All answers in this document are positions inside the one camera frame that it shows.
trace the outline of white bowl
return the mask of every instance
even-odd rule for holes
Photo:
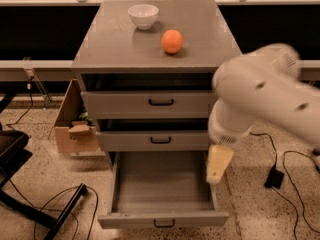
[[[128,13],[138,28],[149,29],[156,22],[159,9],[151,4],[138,4],[130,7]]]

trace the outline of black chair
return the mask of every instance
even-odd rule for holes
[[[29,219],[49,228],[45,239],[53,239],[60,227],[76,205],[81,195],[87,192],[84,184],[81,184],[74,195],[65,206],[58,218],[54,218],[42,211],[23,204],[7,195],[1,188],[10,180],[10,178],[23,166],[32,156],[32,153],[25,150],[29,137],[21,131],[0,131],[0,202],[14,210],[24,214]]]

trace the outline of gray tabletop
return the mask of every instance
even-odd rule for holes
[[[149,30],[138,29],[127,12],[141,3],[159,8],[157,22]],[[184,37],[183,47],[175,55],[161,48],[161,37],[169,29]],[[213,0],[105,0],[73,69],[216,68],[240,54]]]

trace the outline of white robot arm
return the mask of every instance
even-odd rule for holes
[[[210,114],[208,132],[218,146],[209,151],[209,183],[220,181],[231,160],[233,151],[225,147],[246,137],[257,118],[320,147],[320,91],[297,80],[298,59],[292,47],[273,44],[233,58],[216,71],[212,84],[219,99]],[[229,160],[221,155],[226,152]]]

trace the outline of open box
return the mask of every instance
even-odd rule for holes
[[[117,152],[102,228],[222,226],[215,187],[206,182],[205,151]]]
[[[73,122],[79,120],[83,102],[77,80],[71,80],[54,124],[56,143],[59,153],[95,152],[99,148],[96,128],[90,126],[85,132],[71,132]]]

